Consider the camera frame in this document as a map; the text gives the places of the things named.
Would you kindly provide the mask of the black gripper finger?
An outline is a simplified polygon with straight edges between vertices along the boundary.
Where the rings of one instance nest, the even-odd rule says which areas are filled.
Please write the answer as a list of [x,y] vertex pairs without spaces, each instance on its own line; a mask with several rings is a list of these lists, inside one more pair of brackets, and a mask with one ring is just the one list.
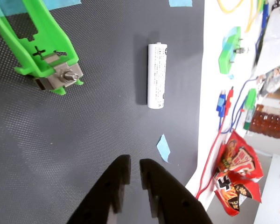
[[125,186],[130,184],[131,157],[117,157],[69,218],[69,224],[115,224],[122,212]]
[[203,205],[162,165],[140,160],[142,189],[147,190],[151,215],[160,224],[211,224]]

